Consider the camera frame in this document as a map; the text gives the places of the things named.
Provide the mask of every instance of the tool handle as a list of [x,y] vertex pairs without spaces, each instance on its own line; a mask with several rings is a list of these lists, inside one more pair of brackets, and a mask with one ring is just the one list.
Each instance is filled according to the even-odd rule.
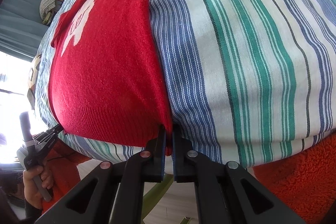
[[42,180],[41,180],[40,176],[39,175],[35,176],[33,178],[33,181],[35,182],[35,184],[36,184],[39,192],[43,196],[44,200],[47,201],[47,202],[51,201],[51,195],[50,195],[50,193],[48,192],[47,189],[45,189],[45,188],[42,187]]

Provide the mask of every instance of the wavy striped fabric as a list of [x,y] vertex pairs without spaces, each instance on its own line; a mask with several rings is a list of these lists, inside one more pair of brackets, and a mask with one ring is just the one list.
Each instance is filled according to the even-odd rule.
[[[49,46],[65,0],[40,46],[36,115],[47,103]],[[335,128],[336,0],[150,0],[152,33],[174,121],[212,160],[259,165],[296,154]],[[96,159],[139,147],[60,138]]]

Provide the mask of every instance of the black sleeve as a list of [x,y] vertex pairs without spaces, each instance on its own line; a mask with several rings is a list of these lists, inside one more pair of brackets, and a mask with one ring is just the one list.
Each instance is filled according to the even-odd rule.
[[25,210],[26,210],[26,218],[31,218],[34,221],[37,220],[42,214],[42,210],[35,208],[26,199],[25,199]]

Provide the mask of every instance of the human hand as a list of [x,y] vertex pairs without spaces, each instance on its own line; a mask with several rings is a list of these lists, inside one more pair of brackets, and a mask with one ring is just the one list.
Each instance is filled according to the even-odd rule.
[[25,186],[25,198],[29,204],[37,209],[42,209],[42,195],[33,181],[33,178],[41,174],[42,187],[50,189],[53,186],[54,179],[46,161],[44,166],[35,166],[30,170],[23,172],[23,183]]

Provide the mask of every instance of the blue curtain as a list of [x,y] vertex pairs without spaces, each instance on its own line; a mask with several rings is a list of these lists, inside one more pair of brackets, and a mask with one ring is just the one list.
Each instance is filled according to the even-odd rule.
[[3,0],[0,4],[0,51],[32,61],[48,27],[42,24],[41,0]]

